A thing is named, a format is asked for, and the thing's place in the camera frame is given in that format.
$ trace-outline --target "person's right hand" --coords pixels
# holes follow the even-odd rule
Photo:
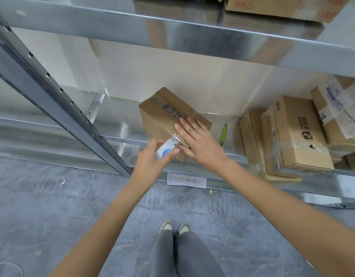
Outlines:
[[[187,120],[189,123],[181,118],[180,122],[184,128],[177,123],[175,128],[191,149],[182,145],[179,146],[179,149],[203,167],[218,173],[224,163],[230,160],[229,157],[203,123],[198,121],[198,124],[196,124],[190,117]]]

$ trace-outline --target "gray pants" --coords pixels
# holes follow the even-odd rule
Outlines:
[[[148,277],[226,276],[195,233],[185,232],[174,242],[170,230],[158,234],[144,274]]]

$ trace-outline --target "metal post with holes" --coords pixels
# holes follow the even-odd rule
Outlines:
[[[0,23],[0,78],[125,177],[131,168],[12,32]]]

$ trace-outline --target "white paper sheet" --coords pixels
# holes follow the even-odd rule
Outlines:
[[[195,177],[195,176],[189,176],[183,174],[167,173],[167,185],[206,188],[207,178]]]

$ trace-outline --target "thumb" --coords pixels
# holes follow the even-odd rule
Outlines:
[[[164,168],[174,157],[180,152],[180,149],[175,148],[165,154],[163,158],[161,158],[158,162]]]

